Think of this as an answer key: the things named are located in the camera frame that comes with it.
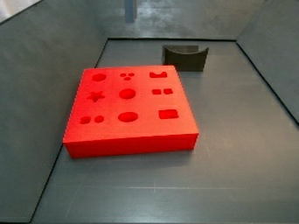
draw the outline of metal wall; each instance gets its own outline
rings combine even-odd
[[[267,1],[238,43],[299,122],[299,1]]]
[[[126,22],[125,0],[98,0],[95,14],[111,38],[237,39],[265,0],[138,0]]]
[[[0,221],[34,215],[82,71],[107,41],[92,8],[88,1],[42,1],[0,26]]]

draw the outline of red block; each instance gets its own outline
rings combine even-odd
[[[193,150],[198,135],[174,66],[84,71],[63,138],[72,158]]]

